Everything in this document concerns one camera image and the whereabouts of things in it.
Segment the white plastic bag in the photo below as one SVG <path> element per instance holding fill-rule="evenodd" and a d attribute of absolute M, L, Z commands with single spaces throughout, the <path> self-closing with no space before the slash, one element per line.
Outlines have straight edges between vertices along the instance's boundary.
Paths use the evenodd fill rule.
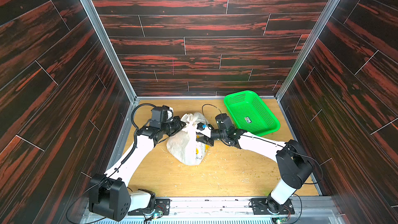
<path fill-rule="evenodd" d="M 198 123 L 206 123 L 201 113 L 184 114 L 181 121 L 186 126 L 167 141 L 166 147 L 178 161 L 187 166 L 197 166 L 204 159 L 209 146 L 198 142 L 200 136 L 196 133 Z"/>

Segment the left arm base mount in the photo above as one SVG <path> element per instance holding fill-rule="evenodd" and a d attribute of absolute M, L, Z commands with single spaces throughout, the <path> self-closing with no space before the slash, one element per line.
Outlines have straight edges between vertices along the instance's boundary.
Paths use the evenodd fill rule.
<path fill-rule="evenodd" d="M 158 198 L 153 191 L 139 189 L 130 193 L 130 198 L 127 216 L 142 217 L 144 224 L 170 214 L 171 199 Z"/>

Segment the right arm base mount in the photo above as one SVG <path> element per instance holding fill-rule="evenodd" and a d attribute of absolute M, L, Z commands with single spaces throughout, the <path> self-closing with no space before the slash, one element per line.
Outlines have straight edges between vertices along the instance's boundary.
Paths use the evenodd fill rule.
<path fill-rule="evenodd" d="M 251 198 L 249 207 L 253 210 L 254 215 L 268 215 L 274 224 L 286 224 L 295 214 L 291 199 L 284 204 L 279 204 L 271 195 L 266 198 Z"/>

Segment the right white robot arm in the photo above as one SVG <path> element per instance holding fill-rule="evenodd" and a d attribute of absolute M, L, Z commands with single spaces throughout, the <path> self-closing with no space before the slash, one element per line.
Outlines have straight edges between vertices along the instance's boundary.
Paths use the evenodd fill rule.
<path fill-rule="evenodd" d="M 305 184 L 314 170 L 309 157 L 299 142 L 278 142 L 256 136 L 249 131 L 238 129 L 227 114 L 216 116 L 217 128 L 210 124 L 198 123 L 197 133 L 208 140 L 220 140 L 231 147 L 253 151 L 277 163 L 280 177 L 277 186 L 267 196 L 267 209 L 278 214 L 289 198 Z"/>

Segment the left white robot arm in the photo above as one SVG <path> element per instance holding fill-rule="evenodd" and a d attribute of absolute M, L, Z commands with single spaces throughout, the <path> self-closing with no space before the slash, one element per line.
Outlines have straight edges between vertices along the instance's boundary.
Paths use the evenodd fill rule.
<path fill-rule="evenodd" d="M 134 211 L 151 213 L 155 208 L 155 194 L 149 190 L 129 192 L 127 186 L 143 159 L 167 135 L 175 135 L 185 127 L 180 117 L 174 116 L 168 106 L 152 106 L 151 119 L 133 134 L 134 142 L 122 157 L 104 174 L 95 174 L 90 180 L 89 211 L 121 221 Z"/>

